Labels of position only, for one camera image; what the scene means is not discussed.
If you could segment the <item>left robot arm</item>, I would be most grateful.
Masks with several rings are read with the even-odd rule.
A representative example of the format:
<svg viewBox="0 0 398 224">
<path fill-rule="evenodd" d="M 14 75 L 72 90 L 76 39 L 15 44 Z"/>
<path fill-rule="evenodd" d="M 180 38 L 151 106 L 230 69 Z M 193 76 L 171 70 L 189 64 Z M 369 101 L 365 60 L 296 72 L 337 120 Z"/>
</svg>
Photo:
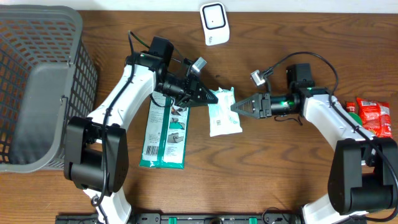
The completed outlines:
<svg viewBox="0 0 398 224">
<path fill-rule="evenodd" d="M 183 59 L 185 74 L 179 78 L 169 71 L 174 50 L 161 37 L 154 37 L 146 51 L 133 50 L 120 81 L 102 104 L 67 124 L 64 176 L 89 196 L 99 223 L 130 219 L 132 207 L 123 190 L 129 167 L 126 133 L 144 100 L 158 92 L 181 108 L 218 102 L 199 77 L 206 60 Z"/>
</svg>

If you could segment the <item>green lid jar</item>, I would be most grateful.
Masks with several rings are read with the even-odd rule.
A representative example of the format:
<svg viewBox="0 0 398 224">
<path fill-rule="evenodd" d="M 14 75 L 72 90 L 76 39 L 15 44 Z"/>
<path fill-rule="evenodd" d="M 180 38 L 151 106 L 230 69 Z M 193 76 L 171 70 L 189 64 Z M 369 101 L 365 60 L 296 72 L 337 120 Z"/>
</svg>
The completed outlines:
<svg viewBox="0 0 398 224">
<path fill-rule="evenodd" d="M 349 112 L 348 114 L 349 114 L 360 126 L 363 125 L 363 121 L 362 121 L 362 119 L 360 118 L 360 116 L 359 116 L 358 114 L 356 114 L 356 113 L 354 113 L 354 112 Z"/>
</svg>

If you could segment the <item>red instant coffee stick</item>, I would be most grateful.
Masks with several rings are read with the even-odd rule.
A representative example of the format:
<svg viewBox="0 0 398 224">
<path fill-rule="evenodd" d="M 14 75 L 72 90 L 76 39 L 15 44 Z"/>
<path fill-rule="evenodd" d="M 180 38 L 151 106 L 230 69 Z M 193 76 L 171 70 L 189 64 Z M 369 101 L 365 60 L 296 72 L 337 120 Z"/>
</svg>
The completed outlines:
<svg viewBox="0 0 398 224">
<path fill-rule="evenodd" d="M 346 111 L 347 111 L 348 113 L 354 113 L 354 114 L 356 114 L 356 112 L 357 112 L 356 103 L 355 103 L 355 102 L 347 101 L 347 102 L 346 102 Z"/>
</svg>

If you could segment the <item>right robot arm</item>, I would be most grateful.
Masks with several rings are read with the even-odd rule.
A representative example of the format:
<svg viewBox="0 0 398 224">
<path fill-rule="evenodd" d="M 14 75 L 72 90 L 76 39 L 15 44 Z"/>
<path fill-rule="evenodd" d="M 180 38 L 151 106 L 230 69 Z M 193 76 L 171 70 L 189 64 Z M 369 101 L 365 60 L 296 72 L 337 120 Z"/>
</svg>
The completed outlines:
<svg viewBox="0 0 398 224">
<path fill-rule="evenodd" d="M 290 223 L 366 223 L 369 213 L 397 210 L 397 143 L 355 121 L 332 92 L 316 86 L 310 65 L 286 68 L 289 93 L 256 93 L 231 111 L 256 119 L 299 114 L 334 150 L 328 192 L 304 205 Z"/>
</svg>

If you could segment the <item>red snack bag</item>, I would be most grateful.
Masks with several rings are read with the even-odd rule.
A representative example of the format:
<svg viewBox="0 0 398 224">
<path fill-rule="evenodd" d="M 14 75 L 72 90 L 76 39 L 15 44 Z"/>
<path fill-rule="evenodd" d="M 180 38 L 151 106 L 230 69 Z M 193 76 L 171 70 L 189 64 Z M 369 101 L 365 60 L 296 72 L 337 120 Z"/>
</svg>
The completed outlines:
<svg viewBox="0 0 398 224">
<path fill-rule="evenodd" d="M 390 105 L 387 102 L 356 98 L 363 127 L 379 138 L 392 138 Z"/>
</svg>

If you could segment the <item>pale green wipes pack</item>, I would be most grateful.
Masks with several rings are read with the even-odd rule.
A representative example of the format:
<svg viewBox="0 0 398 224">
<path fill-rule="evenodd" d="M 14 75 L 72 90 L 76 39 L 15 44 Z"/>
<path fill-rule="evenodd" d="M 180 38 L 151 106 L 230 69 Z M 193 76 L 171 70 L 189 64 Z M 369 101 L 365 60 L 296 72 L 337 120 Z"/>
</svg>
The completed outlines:
<svg viewBox="0 0 398 224">
<path fill-rule="evenodd" d="M 235 104 L 234 88 L 230 90 L 218 88 L 211 92 L 218 98 L 217 104 L 208 104 L 210 117 L 210 136 L 236 134 L 243 131 L 239 115 L 231 111 Z"/>
</svg>

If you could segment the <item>green 3M gloves package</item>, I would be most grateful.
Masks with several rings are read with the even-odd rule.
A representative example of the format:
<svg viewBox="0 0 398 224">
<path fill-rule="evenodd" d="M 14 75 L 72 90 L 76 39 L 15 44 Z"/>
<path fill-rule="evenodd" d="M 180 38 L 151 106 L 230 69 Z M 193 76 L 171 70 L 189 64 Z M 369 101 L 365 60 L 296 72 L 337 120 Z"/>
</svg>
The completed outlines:
<svg viewBox="0 0 398 224">
<path fill-rule="evenodd" d="M 149 107 L 141 167 L 183 169 L 190 109 L 154 92 Z"/>
</svg>

